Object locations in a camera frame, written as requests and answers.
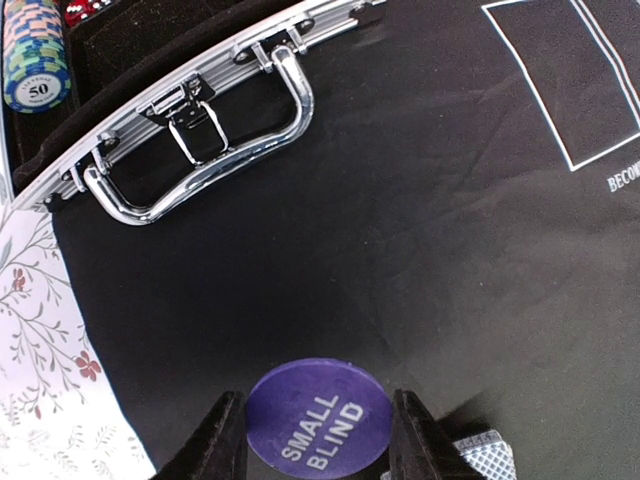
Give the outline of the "purple small blind button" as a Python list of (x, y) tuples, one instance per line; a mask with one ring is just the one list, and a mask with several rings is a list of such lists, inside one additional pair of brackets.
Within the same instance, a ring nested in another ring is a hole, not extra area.
[(390, 445), (392, 417), (391, 399), (370, 373), (329, 358), (271, 370), (245, 407), (254, 453), (299, 479), (338, 479), (368, 468)]

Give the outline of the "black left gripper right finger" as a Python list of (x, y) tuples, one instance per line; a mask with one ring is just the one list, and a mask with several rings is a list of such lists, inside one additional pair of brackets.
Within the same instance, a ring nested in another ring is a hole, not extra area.
[(390, 478), (400, 480), (479, 479), (419, 397), (395, 390), (389, 444)]

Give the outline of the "blue patterned card deck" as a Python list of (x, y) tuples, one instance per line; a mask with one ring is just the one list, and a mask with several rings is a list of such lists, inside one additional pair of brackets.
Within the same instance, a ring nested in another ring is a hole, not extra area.
[(491, 429), (454, 442), (465, 461), (485, 479), (516, 480), (515, 457), (499, 432)]

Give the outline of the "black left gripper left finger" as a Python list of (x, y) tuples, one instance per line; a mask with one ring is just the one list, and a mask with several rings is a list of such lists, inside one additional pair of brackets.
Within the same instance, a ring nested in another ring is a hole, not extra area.
[(154, 480), (243, 480), (247, 478), (246, 396), (226, 391)]

